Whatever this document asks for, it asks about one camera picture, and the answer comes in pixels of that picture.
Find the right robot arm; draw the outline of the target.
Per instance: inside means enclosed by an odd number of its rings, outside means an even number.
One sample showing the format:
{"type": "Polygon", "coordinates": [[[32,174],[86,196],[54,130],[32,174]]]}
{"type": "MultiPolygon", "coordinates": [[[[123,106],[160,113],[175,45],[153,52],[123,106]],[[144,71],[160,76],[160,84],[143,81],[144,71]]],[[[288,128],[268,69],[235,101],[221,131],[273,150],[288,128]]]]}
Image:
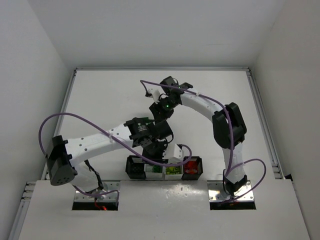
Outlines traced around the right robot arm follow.
{"type": "Polygon", "coordinates": [[[225,162],[224,190],[234,196],[248,180],[242,154],[247,127],[239,106],[234,102],[223,105],[200,94],[187,82],[179,84],[171,76],[162,80],[159,86],[164,93],[154,88],[145,89],[146,97],[154,101],[149,109],[155,120],[170,118],[174,108],[182,105],[195,110],[212,123],[213,137],[222,148],[225,162]]]}

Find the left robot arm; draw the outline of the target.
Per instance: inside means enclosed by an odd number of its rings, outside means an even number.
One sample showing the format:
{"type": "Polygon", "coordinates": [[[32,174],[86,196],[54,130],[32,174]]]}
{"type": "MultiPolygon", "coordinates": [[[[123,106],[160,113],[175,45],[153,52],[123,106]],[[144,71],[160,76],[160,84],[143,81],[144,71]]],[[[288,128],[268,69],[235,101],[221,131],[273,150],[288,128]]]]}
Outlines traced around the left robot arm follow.
{"type": "Polygon", "coordinates": [[[148,118],[133,118],[107,131],[80,138],[52,138],[45,155],[50,183],[62,186],[70,183],[85,193],[102,190],[100,175],[89,159],[125,147],[142,147],[151,160],[159,160],[165,151],[165,138],[173,135],[168,122],[148,118]]]}

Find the lime curved lego brick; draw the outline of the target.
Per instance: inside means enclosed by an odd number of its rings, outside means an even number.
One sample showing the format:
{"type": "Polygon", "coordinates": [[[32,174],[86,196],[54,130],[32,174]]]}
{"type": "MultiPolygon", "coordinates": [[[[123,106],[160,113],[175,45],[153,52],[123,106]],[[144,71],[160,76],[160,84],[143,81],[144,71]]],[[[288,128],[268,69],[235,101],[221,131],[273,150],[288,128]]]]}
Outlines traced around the lime curved lego brick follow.
{"type": "Polygon", "coordinates": [[[170,174],[176,174],[175,169],[179,169],[178,167],[167,167],[166,171],[170,174]]]}

